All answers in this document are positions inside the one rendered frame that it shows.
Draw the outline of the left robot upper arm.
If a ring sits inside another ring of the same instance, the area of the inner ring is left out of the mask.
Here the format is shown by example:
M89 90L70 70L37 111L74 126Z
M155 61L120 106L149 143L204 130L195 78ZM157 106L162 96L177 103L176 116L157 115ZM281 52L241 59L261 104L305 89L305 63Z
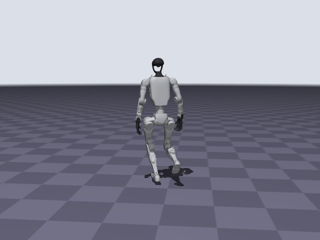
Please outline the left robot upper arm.
M145 105L145 103L146 103L145 96L147 93L147 86L149 84L150 84L150 78L146 78L141 81L139 104Z

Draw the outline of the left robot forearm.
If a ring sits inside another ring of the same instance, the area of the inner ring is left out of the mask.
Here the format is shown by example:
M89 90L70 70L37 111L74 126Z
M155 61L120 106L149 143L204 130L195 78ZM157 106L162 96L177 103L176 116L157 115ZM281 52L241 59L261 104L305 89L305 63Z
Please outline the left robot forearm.
M140 118L140 121L141 121L144 106L142 104L139 104L139 102L140 102L140 98L138 99L137 112L136 112L137 116L136 116L135 120L137 120L137 118Z

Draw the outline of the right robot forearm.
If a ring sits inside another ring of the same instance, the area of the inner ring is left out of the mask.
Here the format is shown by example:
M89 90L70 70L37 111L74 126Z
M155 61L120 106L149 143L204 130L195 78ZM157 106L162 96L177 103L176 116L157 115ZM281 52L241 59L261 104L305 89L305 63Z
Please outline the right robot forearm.
M183 99L182 99L182 101L180 101L180 102L177 102L176 103L176 105L177 105L177 116L179 117L179 118L181 118L181 115L183 114Z

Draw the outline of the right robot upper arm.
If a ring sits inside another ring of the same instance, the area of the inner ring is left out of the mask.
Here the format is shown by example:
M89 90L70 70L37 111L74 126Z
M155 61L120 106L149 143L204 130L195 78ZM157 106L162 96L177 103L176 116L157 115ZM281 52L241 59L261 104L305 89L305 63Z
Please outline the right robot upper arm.
M178 82L175 78L169 77L169 79L170 79L170 85L172 86L172 90L175 94L174 101L176 103L178 103L178 102L182 101L182 96L180 93Z

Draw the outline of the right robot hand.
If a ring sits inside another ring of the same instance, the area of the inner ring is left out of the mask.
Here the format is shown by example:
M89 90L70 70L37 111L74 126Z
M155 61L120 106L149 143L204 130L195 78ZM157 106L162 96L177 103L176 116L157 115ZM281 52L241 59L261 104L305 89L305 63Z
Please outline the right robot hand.
M181 115L181 118L180 117L177 117L178 119L177 119L177 122L175 123L175 124L177 124L176 125L176 128L174 129L175 131L181 131L182 130L182 125L183 125L183 121L182 121L182 119L183 119L183 114Z

